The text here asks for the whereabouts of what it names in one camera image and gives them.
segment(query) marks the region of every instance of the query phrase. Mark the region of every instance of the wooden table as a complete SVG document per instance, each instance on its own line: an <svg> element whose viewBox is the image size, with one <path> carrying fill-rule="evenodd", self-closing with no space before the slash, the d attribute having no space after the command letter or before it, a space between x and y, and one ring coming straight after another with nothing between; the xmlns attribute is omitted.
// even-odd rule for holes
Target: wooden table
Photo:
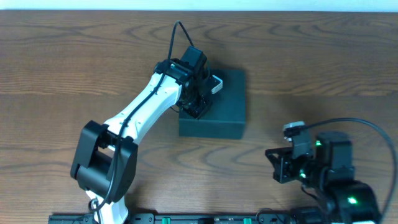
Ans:
<svg viewBox="0 0 398 224"><path fill-rule="evenodd" d="M325 12L0 12L0 223L45 223L87 212L69 171L82 127L113 117L167 57L183 21L213 68L247 74L240 141L180 138L168 110L139 147L131 209L255 213L314 205L300 183L280 185L264 150L288 146L282 125L353 116L398 135L398 14ZM188 42L178 29L173 56ZM356 177L382 207L391 183L385 142L360 124ZM398 201L387 223L398 222Z"/></svg>

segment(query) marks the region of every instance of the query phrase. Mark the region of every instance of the black box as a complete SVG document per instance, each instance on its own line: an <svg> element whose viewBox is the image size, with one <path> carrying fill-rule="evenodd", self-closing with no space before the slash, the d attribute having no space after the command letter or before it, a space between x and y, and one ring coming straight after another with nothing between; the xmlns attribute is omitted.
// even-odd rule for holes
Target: black box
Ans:
<svg viewBox="0 0 398 224"><path fill-rule="evenodd" d="M211 74L223 80L223 89L212 95L213 104L200 119L180 112L180 136L241 139L246 125L244 72L216 69Z"/></svg>

